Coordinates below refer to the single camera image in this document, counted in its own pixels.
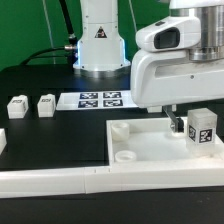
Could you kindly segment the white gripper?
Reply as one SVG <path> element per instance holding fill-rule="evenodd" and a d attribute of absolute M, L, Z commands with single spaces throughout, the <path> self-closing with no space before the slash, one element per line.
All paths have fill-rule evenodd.
<path fill-rule="evenodd" d="M 186 50 L 139 50 L 132 61 L 130 89 L 140 108 L 164 106 L 171 130 L 183 133 L 184 121 L 171 105 L 224 98 L 224 59 L 194 63 Z"/>

